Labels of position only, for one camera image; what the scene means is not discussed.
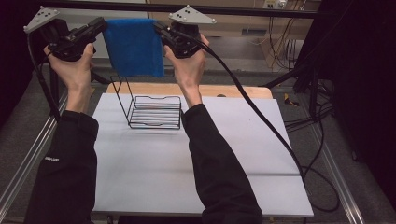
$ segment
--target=blue towel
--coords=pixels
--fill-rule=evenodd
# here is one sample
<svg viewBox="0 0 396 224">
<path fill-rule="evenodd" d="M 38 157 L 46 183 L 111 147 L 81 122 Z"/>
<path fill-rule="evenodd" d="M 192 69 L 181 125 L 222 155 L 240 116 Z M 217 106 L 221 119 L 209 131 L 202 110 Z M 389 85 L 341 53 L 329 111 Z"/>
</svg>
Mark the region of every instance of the blue towel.
<svg viewBox="0 0 396 224">
<path fill-rule="evenodd" d="M 103 32 L 111 66 L 120 77 L 163 77 L 163 44 L 152 19 L 107 20 Z"/>
</svg>

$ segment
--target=hand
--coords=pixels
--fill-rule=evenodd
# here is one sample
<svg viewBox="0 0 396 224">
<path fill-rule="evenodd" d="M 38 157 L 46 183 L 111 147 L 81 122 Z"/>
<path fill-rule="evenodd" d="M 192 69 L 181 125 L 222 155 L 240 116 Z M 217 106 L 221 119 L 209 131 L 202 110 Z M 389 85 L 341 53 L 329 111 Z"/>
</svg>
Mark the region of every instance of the hand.
<svg viewBox="0 0 396 224">
<path fill-rule="evenodd" d="M 209 45 L 209 41 L 203 35 L 201 35 L 201 40 Z M 202 97 L 199 92 L 199 84 L 205 69 L 205 51 L 200 49 L 190 58 L 177 59 L 168 46 L 164 46 L 164 50 L 165 57 L 175 67 L 177 84 L 183 92 L 189 108 L 201 104 Z"/>
<path fill-rule="evenodd" d="M 48 47 L 44 48 L 49 55 L 52 69 L 58 74 L 68 90 L 66 110 L 86 113 L 91 97 L 91 67 L 93 44 L 88 44 L 81 58 L 76 62 L 62 61 L 52 54 Z"/>
</svg>

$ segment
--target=floor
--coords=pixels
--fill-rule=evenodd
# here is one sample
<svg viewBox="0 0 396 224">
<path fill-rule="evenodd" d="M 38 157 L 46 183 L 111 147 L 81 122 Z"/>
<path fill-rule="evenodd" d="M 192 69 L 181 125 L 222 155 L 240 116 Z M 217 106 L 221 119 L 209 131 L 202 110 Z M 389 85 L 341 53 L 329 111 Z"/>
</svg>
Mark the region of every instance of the floor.
<svg viewBox="0 0 396 224">
<path fill-rule="evenodd" d="M 211 37 L 209 41 L 212 49 L 230 66 L 230 69 L 243 85 L 260 86 L 287 72 L 287 69 L 269 68 L 264 61 L 265 57 L 260 47 L 252 43 L 255 40 L 244 37 Z M 96 60 L 96 65 L 95 71 L 98 74 L 104 77 L 114 75 L 106 61 Z M 135 78 L 134 81 L 174 82 L 172 77 L 161 79 L 142 77 Z M 306 102 L 309 100 L 309 91 L 295 93 L 292 89 L 294 82 L 295 78 L 290 78 L 272 88 L 271 91 L 278 100 L 282 118 L 285 120 L 285 125 L 289 131 L 292 148 L 300 163 L 307 165 L 318 151 L 320 140 L 318 136 L 321 136 L 322 132 L 318 123 L 309 126 L 305 126 L 306 123 L 296 124 L 295 120 L 307 118 Z M 233 85 L 224 69 L 210 56 L 207 59 L 203 83 Z M 91 113 L 94 111 L 95 102 L 100 99 L 101 93 L 106 90 L 106 85 L 97 82 L 93 82 L 92 85 L 95 87 L 95 92 L 92 96 Z M 331 89 L 332 83 L 321 80 L 319 86 Z M 17 173 L 20 164 L 47 121 L 49 109 L 43 99 L 42 91 L 34 78 L 11 118 L 0 130 L 0 170 L 2 171 L 0 192 L 2 195 L 7 192 L 8 184 Z M 328 101 L 329 96 L 327 95 L 318 97 L 318 103 L 320 104 L 325 104 Z M 323 178 L 318 177 L 317 173 L 310 172 L 306 178 L 306 185 L 308 196 L 315 206 L 315 216 L 309 217 L 306 222 L 396 223 L 395 211 L 389 205 L 380 187 L 375 183 L 366 165 L 359 161 L 353 161 L 352 151 L 345 139 L 344 131 L 338 125 L 337 115 L 332 113 L 331 105 L 328 106 L 328 116 L 322 120 L 327 153 L 319 155 L 313 167 L 337 186 L 339 183 L 334 181 L 334 171 L 330 170 L 332 167 L 329 166 L 328 158 L 326 158 L 330 153 L 339 168 L 341 176 L 345 180 L 346 188 L 349 190 L 350 197 L 353 200 L 352 202 L 356 204 L 358 210 L 350 211 L 345 203 L 336 206 L 338 200 L 331 185 Z M 42 151 L 45 151 L 47 147 L 48 145 L 44 145 Z M 39 160 L 42 154 L 38 153 L 35 157 Z M 2 212 L 7 212 L 6 218 L 2 223 L 21 223 L 28 204 L 30 190 L 35 181 L 36 167 L 37 162 L 33 162 L 31 172 L 28 172 L 26 176 L 18 176 L 21 178 L 22 183 L 20 183 L 20 189 L 17 190 L 18 194 L 15 199 L 11 200 L 12 203 L 4 204 L 2 203 L 4 198 L 1 198 L 0 222 L 1 215 L 3 215 Z M 349 216 L 350 214 L 361 215 L 361 219 L 353 220 Z M 92 218 L 95 223 L 105 223 L 104 220 L 106 220 L 106 216 L 103 215 L 93 215 Z M 264 223 L 303 223 L 303 220 L 298 217 L 266 217 Z"/>
</svg>

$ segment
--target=aluminum rail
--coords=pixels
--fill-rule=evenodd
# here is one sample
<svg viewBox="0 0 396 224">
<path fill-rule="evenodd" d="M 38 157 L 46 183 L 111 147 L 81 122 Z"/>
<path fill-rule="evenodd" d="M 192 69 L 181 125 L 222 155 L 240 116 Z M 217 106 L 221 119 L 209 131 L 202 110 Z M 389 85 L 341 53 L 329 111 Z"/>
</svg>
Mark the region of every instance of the aluminum rail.
<svg viewBox="0 0 396 224">
<path fill-rule="evenodd" d="M 64 91 L 61 100 L 60 100 L 60 112 L 64 111 L 66 107 L 67 100 L 67 91 Z M 44 124 L 41 132 L 38 134 L 38 137 L 35 139 L 35 142 L 32 144 L 29 149 L 26 157 L 23 159 L 20 167 L 18 168 L 15 175 L 12 177 L 9 182 L 6 190 L 0 198 L 0 223 L 2 223 L 3 219 L 6 217 L 6 214 L 13 204 L 15 198 L 17 197 L 20 189 L 26 180 L 26 177 L 29 175 L 32 167 L 34 166 L 38 156 L 40 155 L 44 145 L 46 145 L 50 135 L 54 131 L 56 127 L 55 117 L 49 117 Z"/>
<path fill-rule="evenodd" d="M 93 1 L 64 1 L 64 0 L 37 0 L 39 5 L 53 8 L 75 8 L 114 11 L 147 11 L 147 12 L 176 12 L 185 5 L 145 4 L 145 3 L 116 3 L 116 2 L 93 2 Z M 204 14 L 256 16 L 256 17 L 279 17 L 300 19 L 329 19 L 336 16 L 334 12 L 280 10 L 248 7 L 212 7 L 194 6 L 194 9 Z"/>
<path fill-rule="evenodd" d="M 306 97 L 301 96 L 300 94 L 297 94 L 297 97 L 299 99 L 299 102 L 302 106 L 303 111 L 305 114 L 310 117 L 309 111 L 308 111 L 308 102 L 306 100 Z M 317 123 L 311 125 L 313 134 L 315 135 L 315 138 L 317 140 L 317 144 L 319 146 L 320 144 L 320 137 L 321 137 L 321 132 L 320 128 Z M 355 200 L 353 199 L 352 193 L 349 190 L 349 187 L 347 185 L 347 182 L 345 181 L 343 175 L 341 174 L 340 169 L 338 168 L 337 163 L 335 162 L 332 153 L 327 146 L 326 142 L 323 143 L 323 149 L 322 149 L 322 159 L 326 165 L 326 168 L 330 174 L 330 177 L 332 178 L 332 182 L 334 183 L 335 187 L 337 188 L 337 191 L 340 195 L 340 201 L 341 204 L 344 206 L 344 210 L 346 212 L 346 216 L 349 219 L 349 222 L 352 224 L 363 224 L 364 219 L 361 215 L 361 211 L 359 207 L 356 205 Z"/>
</svg>

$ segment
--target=wire dish rack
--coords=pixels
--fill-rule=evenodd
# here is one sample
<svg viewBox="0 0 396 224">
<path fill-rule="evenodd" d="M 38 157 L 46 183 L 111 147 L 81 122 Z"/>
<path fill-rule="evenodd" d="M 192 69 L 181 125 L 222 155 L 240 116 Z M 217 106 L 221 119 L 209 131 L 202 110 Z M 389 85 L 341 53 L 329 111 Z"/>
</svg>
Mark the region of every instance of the wire dish rack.
<svg viewBox="0 0 396 224">
<path fill-rule="evenodd" d="M 179 96 L 133 96 L 127 77 L 111 77 L 122 111 L 132 129 L 180 129 Z M 130 100 L 120 97 L 121 87 L 128 89 Z"/>
</svg>

